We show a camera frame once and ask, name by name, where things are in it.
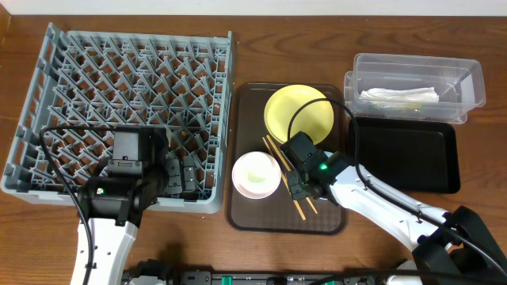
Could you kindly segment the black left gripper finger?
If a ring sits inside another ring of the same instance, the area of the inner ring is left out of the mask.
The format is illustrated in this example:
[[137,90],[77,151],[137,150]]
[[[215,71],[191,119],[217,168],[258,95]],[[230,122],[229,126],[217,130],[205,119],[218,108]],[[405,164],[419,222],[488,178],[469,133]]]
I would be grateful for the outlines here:
[[197,189],[196,183],[196,169],[192,156],[184,156],[182,160],[183,165],[183,180],[184,191],[194,192]]
[[177,158],[166,161],[166,171],[168,173],[168,184],[165,194],[180,194],[183,191],[181,179],[181,163]]

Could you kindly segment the white napkin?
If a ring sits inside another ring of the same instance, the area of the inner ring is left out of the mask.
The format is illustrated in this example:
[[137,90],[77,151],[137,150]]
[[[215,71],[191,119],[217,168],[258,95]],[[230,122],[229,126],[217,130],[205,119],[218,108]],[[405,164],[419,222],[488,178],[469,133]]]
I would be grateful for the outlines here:
[[404,90],[372,88],[362,91],[360,93],[360,98],[376,101],[415,101],[430,103],[439,101],[439,95],[433,87]]

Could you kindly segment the light blue bowl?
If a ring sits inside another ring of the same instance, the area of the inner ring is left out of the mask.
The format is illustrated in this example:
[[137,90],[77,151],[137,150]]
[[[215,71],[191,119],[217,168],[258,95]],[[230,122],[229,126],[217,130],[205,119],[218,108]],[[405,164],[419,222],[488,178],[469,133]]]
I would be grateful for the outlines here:
[[334,153],[333,153],[333,152],[329,152],[329,151],[325,151],[325,152],[324,152],[324,155],[326,156],[326,159],[328,159],[328,158],[333,157],[333,156],[334,156]]

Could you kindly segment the green orange snack wrapper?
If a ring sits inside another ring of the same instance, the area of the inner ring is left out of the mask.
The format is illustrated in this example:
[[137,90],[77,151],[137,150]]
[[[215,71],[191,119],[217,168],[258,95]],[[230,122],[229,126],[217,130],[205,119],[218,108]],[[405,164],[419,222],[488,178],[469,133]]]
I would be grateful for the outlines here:
[[381,109],[387,112],[388,110],[402,110],[403,112],[420,112],[423,109],[422,104],[418,103],[372,103],[372,108]]

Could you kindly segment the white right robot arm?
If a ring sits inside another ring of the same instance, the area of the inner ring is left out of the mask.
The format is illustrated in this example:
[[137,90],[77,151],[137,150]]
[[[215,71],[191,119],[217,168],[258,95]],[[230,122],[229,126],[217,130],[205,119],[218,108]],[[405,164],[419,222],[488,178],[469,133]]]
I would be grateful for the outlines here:
[[504,284],[506,256],[470,208],[446,211],[422,203],[372,176],[340,153],[287,150],[295,166],[290,187],[309,190],[354,211],[400,241],[413,256],[396,269],[378,270],[386,284]]

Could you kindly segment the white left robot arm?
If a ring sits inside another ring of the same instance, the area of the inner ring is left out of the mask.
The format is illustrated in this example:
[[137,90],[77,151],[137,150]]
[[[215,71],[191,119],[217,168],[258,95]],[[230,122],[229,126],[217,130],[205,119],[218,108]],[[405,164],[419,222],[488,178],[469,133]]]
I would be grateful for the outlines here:
[[72,283],[119,284],[143,212],[161,196],[197,188],[192,158],[168,158],[167,127],[114,127],[112,155],[99,160],[78,190],[85,219],[78,227]]

